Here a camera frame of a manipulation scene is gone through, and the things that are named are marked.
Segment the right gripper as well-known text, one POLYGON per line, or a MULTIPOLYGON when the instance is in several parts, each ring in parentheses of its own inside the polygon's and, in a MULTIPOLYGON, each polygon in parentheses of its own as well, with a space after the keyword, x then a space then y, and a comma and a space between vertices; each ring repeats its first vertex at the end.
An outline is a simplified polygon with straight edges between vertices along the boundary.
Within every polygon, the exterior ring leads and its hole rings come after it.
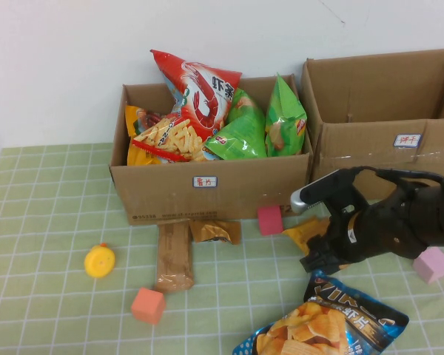
POLYGON ((391 251, 396 226, 396 206, 380 201, 323 203, 330 213, 324 233, 307 242, 309 253, 300 259, 307 273, 335 274, 367 258, 391 251))

